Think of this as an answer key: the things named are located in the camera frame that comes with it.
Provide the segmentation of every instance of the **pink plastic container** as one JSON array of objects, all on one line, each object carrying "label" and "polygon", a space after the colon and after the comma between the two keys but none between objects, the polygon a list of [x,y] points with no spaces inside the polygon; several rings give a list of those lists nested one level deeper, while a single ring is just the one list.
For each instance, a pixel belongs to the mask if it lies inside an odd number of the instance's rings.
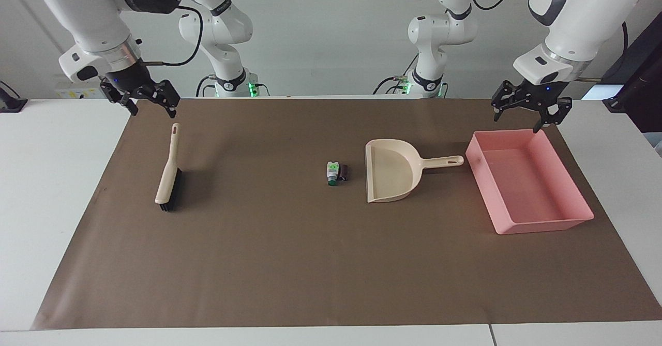
[{"label": "pink plastic container", "polygon": [[593,219],[543,131],[476,131],[467,160],[500,235],[567,230]]}]

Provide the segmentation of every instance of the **tabletop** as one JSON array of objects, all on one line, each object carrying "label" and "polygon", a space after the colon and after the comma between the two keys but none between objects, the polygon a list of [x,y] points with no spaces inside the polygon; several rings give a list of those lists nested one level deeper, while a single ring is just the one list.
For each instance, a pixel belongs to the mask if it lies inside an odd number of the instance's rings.
[{"label": "tabletop", "polygon": [[[29,329],[127,119],[121,107],[92,99],[33,100],[19,114],[0,115],[0,200],[5,201],[0,214],[1,344],[89,344],[92,339],[95,344],[179,344],[186,339],[191,344],[496,341],[502,346],[558,344],[560,335],[570,345],[662,341],[662,322],[508,324],[494,325],[493,332],[484,324],[16,332]],[[626,115],[608,113],[600,101],[577,101],[559,129],[662,302],[662,160]]]}]

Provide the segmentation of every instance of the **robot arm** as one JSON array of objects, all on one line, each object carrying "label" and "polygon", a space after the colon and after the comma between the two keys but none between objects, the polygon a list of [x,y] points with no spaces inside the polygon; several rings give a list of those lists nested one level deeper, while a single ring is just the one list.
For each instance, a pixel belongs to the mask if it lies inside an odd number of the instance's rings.
[{"label": "robot arm", "polygon": [[[545,42],[520,56],[513,67],[524,77],[520,86],[504,81],[492,97],[494,120],[504,110],[523,107],[538,111],[537,132],[560,124],[572,108],[570,98],[558,98],[591,63],[632,11],[638,0],[529,0],[534,18],[549,28]],[[549,113],[548,108],[558,106]]]},{"label": "robot arm", "polygon": [[409,93],[437,96],[447,56],[441,46],[465,44],[475,39],[478,23],[471,14],[471,0],[439,0],[442,16],[420,16],[409,23],[409,40],[419,51],[416,67],[407,73]]},{"label": "robot arm", "polygon": [[44,1],[76,42],[59,58],[71,81],[105,75],[109,82],[102,82],[101,89],[112,103],[120,103],[135,115],[138,108],[130,98],[148,99],[174,117],[179,95],[169,81],[152,81],[142,65],[140,49],[119,13],[121,10],[170,13],[180,0]]},{"label": "robot arm", "polygon": [[[250,96],[249,82],[257,77],[242,65],[239,53],[231,44],[246,42],[253,35],[253,23],[232,3],[232,0],[192,0],[202,5],[203,38],[200,49],[209,58],[215,73],[218,96]],[[198,19],[182,16],[179,32],[185,40],[196,44]]]}]

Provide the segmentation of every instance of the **hand brush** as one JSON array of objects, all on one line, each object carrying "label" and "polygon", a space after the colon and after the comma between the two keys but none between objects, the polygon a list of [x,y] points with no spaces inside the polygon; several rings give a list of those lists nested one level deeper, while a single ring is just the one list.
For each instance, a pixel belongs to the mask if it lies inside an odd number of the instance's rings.
[{"label": "hand brush", "polygon": [[170,132],[170,153],[168,154],[168,162],[165,163],[163,175],[161,175],[161,183],[159,189],[156,191],[156,199],[154,202],[159,204],[161,210],[170,212],[175,207],[175,198],[178,193],[178,188],[182,183],[182,171],[177,167],[177,146],[179,145],[179,124],[172,125]]}]

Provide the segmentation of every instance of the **beige brush handle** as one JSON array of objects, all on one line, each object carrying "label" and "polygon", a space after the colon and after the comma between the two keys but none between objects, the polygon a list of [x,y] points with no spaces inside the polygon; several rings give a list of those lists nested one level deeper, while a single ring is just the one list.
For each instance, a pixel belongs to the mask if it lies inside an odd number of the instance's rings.
[{"label": "beige brush handle", "polygon": [[423,169],[445,168],[445,167],[458,167],[464,164],[464,157],[449,156],[438,158],[424,158]]},{"label": "beige brush handle", "polygon": [[170,200],[172,188],[177,177],[177,147],[179,146],[179,124],[173,124],[170,131],[170,152],[168,153],[168,162],[165,163],[159,189],[156,191],[154,202],[156,204],[166,204]]}]

